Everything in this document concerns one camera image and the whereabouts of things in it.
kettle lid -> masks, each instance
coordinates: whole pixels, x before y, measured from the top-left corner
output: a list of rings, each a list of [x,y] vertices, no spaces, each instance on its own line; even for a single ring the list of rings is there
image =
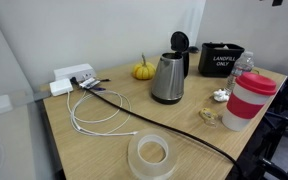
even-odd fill
[[[173,33],[171,37],[171,49],[177,52],[184,52],[188,49],[189,46],[188,37],[180,31]]]

black bin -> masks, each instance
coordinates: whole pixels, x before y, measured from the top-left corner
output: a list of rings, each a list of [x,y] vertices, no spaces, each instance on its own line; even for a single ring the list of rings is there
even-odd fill
[[[235,44],[203,43],[198,70],[206,77],[227,77],[243,52]]]

pumpkin stem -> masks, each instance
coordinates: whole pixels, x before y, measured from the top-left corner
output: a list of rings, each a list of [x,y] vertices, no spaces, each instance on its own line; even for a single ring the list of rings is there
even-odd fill
[[[142,58],[143,58],[143,62],[144,62],[143,66],[146,67],[146,59],[145,59],[144,53],[142,53]]]

kettle base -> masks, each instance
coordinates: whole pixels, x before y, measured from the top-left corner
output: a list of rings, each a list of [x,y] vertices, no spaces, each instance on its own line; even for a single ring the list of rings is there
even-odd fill
[[[155,101],[157,101],[161,104],[167,104],[167,105],[176,104],[182,99],[182,97],[180,97],[178,99],[166,100],[166,99],[161,99],[161,98],[155,96],[153,93],[151,93],[151,95]]]

plastic bottle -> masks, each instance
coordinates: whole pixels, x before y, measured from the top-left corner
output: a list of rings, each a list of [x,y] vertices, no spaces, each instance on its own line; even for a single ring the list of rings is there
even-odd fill
[[[240,58],[235,61],[231,74],[228,77],[225,88],[226,94],[230,95],[235,86],[236,77],[242,75],[243,72],[250,72],[254,67],[253,53],[245,51]]]

